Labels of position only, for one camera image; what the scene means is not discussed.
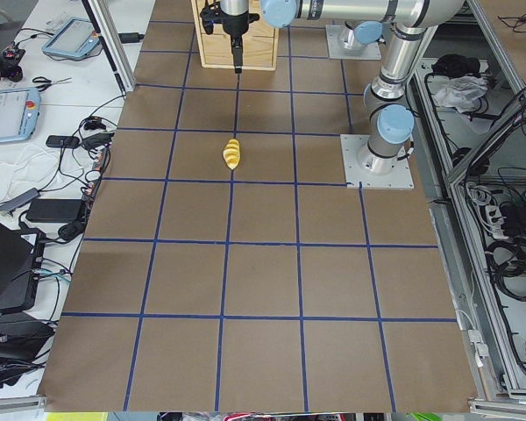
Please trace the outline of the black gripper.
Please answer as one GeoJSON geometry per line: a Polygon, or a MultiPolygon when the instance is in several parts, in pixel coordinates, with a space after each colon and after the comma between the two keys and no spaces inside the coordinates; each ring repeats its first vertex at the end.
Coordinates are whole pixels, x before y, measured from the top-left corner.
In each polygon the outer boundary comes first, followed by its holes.
{"type": "Polygon", "coordinates": [[[231,54],[235,73],[243,69],[243,40],[242,36],[249,27],[249,1],[248,0],[221,0],[220,18],[224,32],[231,38],[231,54]]]}

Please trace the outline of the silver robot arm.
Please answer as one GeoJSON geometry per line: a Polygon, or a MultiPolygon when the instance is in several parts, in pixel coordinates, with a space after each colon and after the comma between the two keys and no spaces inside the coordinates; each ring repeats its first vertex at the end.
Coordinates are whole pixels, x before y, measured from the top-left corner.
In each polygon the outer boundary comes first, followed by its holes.
{"type": "Polygon", "coordinates": [[[371,133],[357,159],[369,174],[387,175],[408,141],[415,120],[410,110],[398,104],[406,82],[421,56],[425,33],[452,18],[460,1],[262,1],[260,12],[250,12],[247,1],[205,2],[199,13],[206,33],[221,25],[230,37],[231,56],[237,74],[243,67],[243,35],[250,24],[262,19],[274,28],[289,26],[296,19],[318,21],[343,19],[373,22],[393,27],[379,73],[366,86],[365,107],[371,133]]]}

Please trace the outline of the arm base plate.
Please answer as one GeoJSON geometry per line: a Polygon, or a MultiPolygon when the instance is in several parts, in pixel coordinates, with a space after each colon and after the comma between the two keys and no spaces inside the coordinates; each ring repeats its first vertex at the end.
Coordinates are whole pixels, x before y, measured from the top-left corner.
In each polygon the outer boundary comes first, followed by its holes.
{"type": "Polygon", "coordinates": [[[329,58],[334,60],[379,61],[379,40],[383,25],[377,21],[327,25],[329,58]]]}
{"type": "Polygon", "coordinates": [[[406,150],[400,147],[392,158],[380,158],[368,148],[368,135],[342,134],[341,152],[348,189],[397,189],[414,188],[406,150]]]}

